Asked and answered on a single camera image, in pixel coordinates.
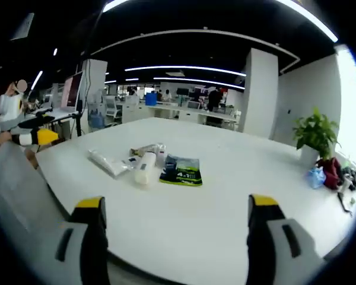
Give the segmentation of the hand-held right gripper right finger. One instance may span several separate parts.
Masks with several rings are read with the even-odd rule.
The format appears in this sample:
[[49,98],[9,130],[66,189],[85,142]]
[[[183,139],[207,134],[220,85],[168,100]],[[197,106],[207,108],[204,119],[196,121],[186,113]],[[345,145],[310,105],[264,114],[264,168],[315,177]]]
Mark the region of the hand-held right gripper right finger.
[[273,198],[251,194],[247,284],[308,284],[325,266],[311,235]]

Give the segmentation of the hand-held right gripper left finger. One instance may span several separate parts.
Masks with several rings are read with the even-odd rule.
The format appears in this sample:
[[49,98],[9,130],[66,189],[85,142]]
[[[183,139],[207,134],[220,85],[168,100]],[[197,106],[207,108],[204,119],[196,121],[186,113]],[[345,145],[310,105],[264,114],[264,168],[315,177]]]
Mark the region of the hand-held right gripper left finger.
[[109,284],[104,197],[81,200],[39,244],[42,284]]

